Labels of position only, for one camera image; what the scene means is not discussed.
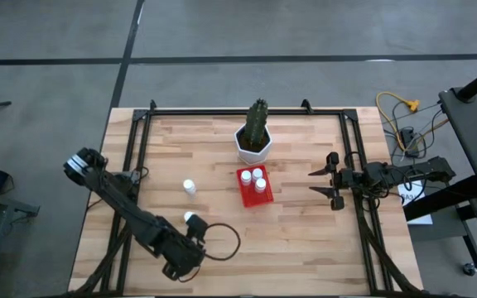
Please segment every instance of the white label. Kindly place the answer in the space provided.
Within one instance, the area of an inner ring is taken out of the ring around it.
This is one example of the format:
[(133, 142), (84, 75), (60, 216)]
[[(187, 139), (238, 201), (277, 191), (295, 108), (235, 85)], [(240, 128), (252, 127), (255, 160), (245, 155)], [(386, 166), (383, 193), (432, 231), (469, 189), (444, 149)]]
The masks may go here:
[[(398, 193), (404, 198), (404, 204), (402, 206), (406, 206), (407, 204), (411, 203), (417, 195), (421, 193), (422, 190), (422, 181), (413, 181), (412, 182), (412, 190), (407, 190), (404, 184), (398, 186)], [(419, 195), (417, 199), (424, 198), (424, 193)], [(424, 215), (418, 219), (412, 219), (407, 224), (433, 224), (431, 221), (431, 216)]]

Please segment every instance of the wheel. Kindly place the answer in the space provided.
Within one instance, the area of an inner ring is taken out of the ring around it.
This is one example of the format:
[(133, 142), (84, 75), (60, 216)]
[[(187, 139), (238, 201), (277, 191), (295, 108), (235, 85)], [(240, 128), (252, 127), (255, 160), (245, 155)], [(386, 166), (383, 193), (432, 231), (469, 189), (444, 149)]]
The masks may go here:
[(477, 269), (476, 266), (474, 266), (474, 263), (466, 263), (463, 265), (463, 273), (468, 275), (468, 276), (474, 276), (476, 274)]

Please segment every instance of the wood grain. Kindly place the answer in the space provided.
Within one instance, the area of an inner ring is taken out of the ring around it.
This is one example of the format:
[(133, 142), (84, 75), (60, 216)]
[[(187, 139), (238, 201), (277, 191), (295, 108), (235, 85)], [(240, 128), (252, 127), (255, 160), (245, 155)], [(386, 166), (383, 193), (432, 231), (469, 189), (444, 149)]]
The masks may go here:
[[(104, 139), (108, 170), (120, 171), (128, 140), (131, 108), (112, 111)], [(376, 108), (358, 108), (369, 161), (388, 161), (388, 148)], [(307, 174), (325, 165), (325, 156), (343, 156), (340, 124), (333, 116), (270, 116), (273, 146), (264, 163), (274, 203), (242, 206), (234, 172), (245, 165), (237, 158), (233, 132), (244, 116), (153, 117), (139, 206), (165, 216), (180, 231), (186, 211), (209, 224), (234, 226), (242, 238), (239, 253), (227, 262), (205, 259), (190, 282), (169, 281), (155, 259), (133, 242), (126, 295), (360, 295), (369, 293), (354, 205), (344, 191), (345, 209), (333, 212), (329, 201), (308, 186), (326, 185), (325, 177)], [(196, 183), (195, 199), (182, 189)], [(97, 200), (92, 195), (90, 203)], [(398, 198), (382, 200), (379, 215), (388, 253), (415, 286), (422, 286), (412, 243)], [(106, 252), (113, 211), (105, 203), (86, 215), (70, 290), (78, 288)], [(234, 235), (224, 228), (208, 231), (207, 252), (224, 257), (234, 250)], [(377, 278), (381, 280), (377, 258)]]

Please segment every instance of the small white bottle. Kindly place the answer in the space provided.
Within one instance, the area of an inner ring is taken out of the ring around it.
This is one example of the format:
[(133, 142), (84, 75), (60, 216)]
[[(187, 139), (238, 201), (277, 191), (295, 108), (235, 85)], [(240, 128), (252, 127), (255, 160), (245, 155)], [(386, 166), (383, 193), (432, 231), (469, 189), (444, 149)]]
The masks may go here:
[(255, 182), (255, 191), (257, 191), (259, 194), (264, 192), (265, 189), (266, 189), (266, 181), (263, 178)]
[(183, 215), (183, 219), (185, 220), (185, 222), (187, 222), (190, 219), (190, 217), (193, 216), (194, 214), (195, 214), (194, 212), (187, 211)]
[(185, 189), (185, 192), (189, 194), (191, 197), (195, 196), (196, 186), (195, 186), (195, 182), (193, 182), (191, 179), (187, 179), (183, 181), (183, 188)]
[(258, 168), (253, 170), (252, 177), (253, 177), (253, 181), (257, 181), (257, 180), (263, 178), (263, 171), (261, 169), (258, 169)]
[(252, 183), (252, 173), (250, 171), (242, 171), (240, 174), (242, 185), (250, 185)]

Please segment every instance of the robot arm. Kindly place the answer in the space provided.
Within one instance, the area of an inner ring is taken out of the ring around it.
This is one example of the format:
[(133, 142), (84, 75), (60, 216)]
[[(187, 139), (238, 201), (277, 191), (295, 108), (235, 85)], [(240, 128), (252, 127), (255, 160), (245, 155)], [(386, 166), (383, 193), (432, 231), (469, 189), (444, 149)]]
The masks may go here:
[(65, 164), (64, 172), (78, 185), (95, 192), (126, 221), (131, 233), (154, 257), (163, 255), (163, 274), (175, 281), (199, 267), (205, 257), (207, 223), (195, 214), (186, 221), (187, 235), (181, 234), (165, 218), (137, 207), (130, 176), (105, 170), (107, 160), (97, 151), (83, 148)]
[(393, 166), (375, 161), (365, 165), (361, 172), (350, 168), (337, 171), (336, 166), (339, 163), (338, 153), (331, 152), (326, 158), (325, 168), (309, 174), (331, 175), (332, 187), (312, 186), (310, 189), (332, 199), (330, 207), (333, 210), (341, 210), (345, 206), (340, 190), (356, 189), (363, 191), (366, 195), (376, 195), (396, 185), (408, 184), (415, 180), (448, 182), (455, 176), (446, 159), (442, 157), (434, 157), (411, 166)]

